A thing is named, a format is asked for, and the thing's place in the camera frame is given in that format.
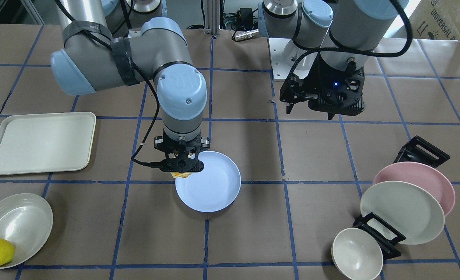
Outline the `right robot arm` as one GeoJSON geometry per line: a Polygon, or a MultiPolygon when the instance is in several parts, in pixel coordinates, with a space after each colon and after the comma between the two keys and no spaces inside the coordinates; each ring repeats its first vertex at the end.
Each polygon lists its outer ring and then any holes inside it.
{"type": "Polygon", "coordinates": [[[69,95],[91,94],[144,81],[162,112],[163,135],[155,149],[159,162],[132,161],[163,172],[196,173],[204,169],[201,151],[209,148],[200,135],[207,103],[204,77],[193,66],[181,28],[167,17],[153,17],[139,35],[113,37],[99,0],[56,0],[60,10],[63,49],[51,55],[51,68],[69,95]]]}

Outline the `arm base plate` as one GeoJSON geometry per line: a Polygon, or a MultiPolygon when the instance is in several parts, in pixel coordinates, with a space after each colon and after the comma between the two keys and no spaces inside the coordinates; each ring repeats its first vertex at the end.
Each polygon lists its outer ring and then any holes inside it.
{"type": "MultiPolygon", "coordinates": [[[[306,51],[298,48],[289,38],[269,38],[270,62],[274,81],[284,81],[296,59],[306,51]]],[[[296,67],[294,74],[306,78],[317,53],[306,56],[296,67]]]]}

